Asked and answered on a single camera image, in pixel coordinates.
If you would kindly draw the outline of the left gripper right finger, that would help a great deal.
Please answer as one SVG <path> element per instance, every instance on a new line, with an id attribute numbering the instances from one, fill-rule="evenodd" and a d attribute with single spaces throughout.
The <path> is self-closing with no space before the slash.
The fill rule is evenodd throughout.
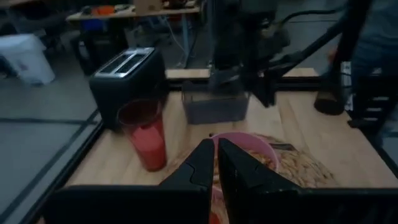
<path id="1" fill-rule="evenodd" d="M 221 188 L 230 224 L 293 224 L 298 185 L 221 138 L 218 143 Z"/>

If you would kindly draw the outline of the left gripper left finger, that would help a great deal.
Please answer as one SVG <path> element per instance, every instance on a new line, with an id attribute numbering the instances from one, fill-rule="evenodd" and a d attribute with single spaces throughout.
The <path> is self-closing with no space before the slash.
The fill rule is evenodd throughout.
<path id="1" fill-rule="evenodd" d="M 208 224 L 211 211 L 215 146 L 202 140 L 159 187 L 165 194 L 162 224 Z"/>

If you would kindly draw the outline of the red plastic cup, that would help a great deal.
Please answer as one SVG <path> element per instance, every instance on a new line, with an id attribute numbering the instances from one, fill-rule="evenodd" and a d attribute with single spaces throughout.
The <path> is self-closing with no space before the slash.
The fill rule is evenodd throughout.
<path id="1" fill-rule="evenodd" d="M 167 163 L 161 101 L 130 101 L 119 109 L 117 119 L 142 166 L 151 172 L 161 170 Z"/>

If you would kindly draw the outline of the brown cereal flakes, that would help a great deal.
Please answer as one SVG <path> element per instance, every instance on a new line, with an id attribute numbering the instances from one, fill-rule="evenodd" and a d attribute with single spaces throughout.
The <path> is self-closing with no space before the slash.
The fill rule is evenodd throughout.
<path id="1" fill-rule="evenodd" d="M 269 169 L 276 171 L 276 163 L 268 156 L 261 154 L 259 152 L 253 151 L 253 150 L 247 150 L 247 152 L 257 159 L 261 164 L 264 164 L 266 167 Z"/>

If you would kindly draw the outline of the pink bowl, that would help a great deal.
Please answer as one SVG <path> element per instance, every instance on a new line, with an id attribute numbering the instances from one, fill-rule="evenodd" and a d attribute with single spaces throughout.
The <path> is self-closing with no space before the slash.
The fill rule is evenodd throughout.
<path id="1" fill-rule="evenodd" d="M 225 138 L 241 149 L 247 152 L 247 150 L 253 150 L 270 157 L 276 163 L 276 172 L 279 168 L 279 158 L 272 148 L 272 146 L 264 138 L 251 133 L 244 132 L 227 132 L 215 134 L 211 137 L 215 145 L 215 158 L 214 158 L 214 174 L 213 174 L 213 186 L 217 186 L 221 189 L 219 170 L 218 170 L 218 141 L 220 138 Z"/>

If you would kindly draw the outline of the round woven placemat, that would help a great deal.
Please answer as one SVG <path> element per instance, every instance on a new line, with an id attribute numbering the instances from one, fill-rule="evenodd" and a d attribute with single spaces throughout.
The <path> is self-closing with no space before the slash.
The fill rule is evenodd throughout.
<path id="1" fill-rule="evenodd" d="M 279 158 L 276 173 L 301 187 L 337 187 L 333 174 L 306 152 L 298 151 L 293 145 L 271 136 L 256 134 L 264 138 L 275 150 Z"/>

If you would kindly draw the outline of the clear grey plastic container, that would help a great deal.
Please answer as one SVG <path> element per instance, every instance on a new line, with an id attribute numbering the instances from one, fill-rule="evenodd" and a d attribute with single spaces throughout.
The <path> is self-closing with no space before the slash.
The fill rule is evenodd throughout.
<path id="1" fill-rule="evenodd" d="M 188 124 L 212 124 L 242 121 L 246 117 L 251 94 L 234 83 L 216 90 L 207 84 L 183 82 L 182 104 Z"/>

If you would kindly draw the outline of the black two-slot toaster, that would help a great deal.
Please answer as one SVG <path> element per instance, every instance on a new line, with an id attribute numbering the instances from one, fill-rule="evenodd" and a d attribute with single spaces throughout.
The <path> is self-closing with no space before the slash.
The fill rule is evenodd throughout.
<path id="1" fill-rule="evenodd" d="M 103 126 L 112 131 L 119 131 L 120 107 L 141 98 L 164 101 L 169 87 L 163 56 L 153 47 L 123 50 L 92 74 L 89 85 Z"/>

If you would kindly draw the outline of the dark cup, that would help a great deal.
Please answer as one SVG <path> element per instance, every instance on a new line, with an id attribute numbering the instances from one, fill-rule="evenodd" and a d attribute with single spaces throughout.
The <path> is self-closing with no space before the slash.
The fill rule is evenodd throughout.
<path id="1" fill-rule="evenodd" d="M 319 91 L 313 107 L 320 113 L 337 116 L 344 111 L 343 99 L 330 91 Z"/>

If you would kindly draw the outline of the cardboard box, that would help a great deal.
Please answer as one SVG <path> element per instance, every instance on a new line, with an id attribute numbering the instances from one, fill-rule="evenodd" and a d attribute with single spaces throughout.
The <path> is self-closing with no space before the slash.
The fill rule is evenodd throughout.
<path id="1" fill-rule="evenodd" d="M 135 11 L 139 14 L 155 12 L 162 9 L 162 0 L 133 0 Z"/>

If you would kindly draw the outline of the blue object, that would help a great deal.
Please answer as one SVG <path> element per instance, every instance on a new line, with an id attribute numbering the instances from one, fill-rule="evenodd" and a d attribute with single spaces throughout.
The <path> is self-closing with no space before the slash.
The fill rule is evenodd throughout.
<path id="1" fill-rule="evenodd" d="M 83 31 L 104 31 L 104 22 L 100 19 L 88 19 L 80 21 Z"/>

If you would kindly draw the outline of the orange object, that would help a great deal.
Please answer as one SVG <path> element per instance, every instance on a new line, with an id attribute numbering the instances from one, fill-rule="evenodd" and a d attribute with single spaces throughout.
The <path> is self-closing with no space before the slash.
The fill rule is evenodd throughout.
<path id="1" fill-rule="evenodd" d="M 104 5 L 104 6 L 93 6 L 91 8 L 91 14 L 94 16 L 107 16 L 114 14 L 115 7 L 112 5 Z"/>

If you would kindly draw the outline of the person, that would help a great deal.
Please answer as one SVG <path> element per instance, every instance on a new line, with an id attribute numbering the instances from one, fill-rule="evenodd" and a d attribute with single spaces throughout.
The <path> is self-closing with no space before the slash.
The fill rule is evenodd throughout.
<path id="1" fill-rule="evenodd" d="M 373 0 L 350 62 L 353 86 L 376 69 L 398 75 L 398 0 Z"/>

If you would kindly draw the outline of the white bin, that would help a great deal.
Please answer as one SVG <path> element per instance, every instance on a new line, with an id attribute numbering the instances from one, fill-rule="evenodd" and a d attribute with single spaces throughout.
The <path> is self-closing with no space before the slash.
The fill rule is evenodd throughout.
<path id="1" fill-rule="evenodd" d="M 29 85 L 47 85 L 55 79 L 45 50 L 46 46 L 34 34 L 0 37 L 0 55 L 8 61 L 18 78 Z"/>

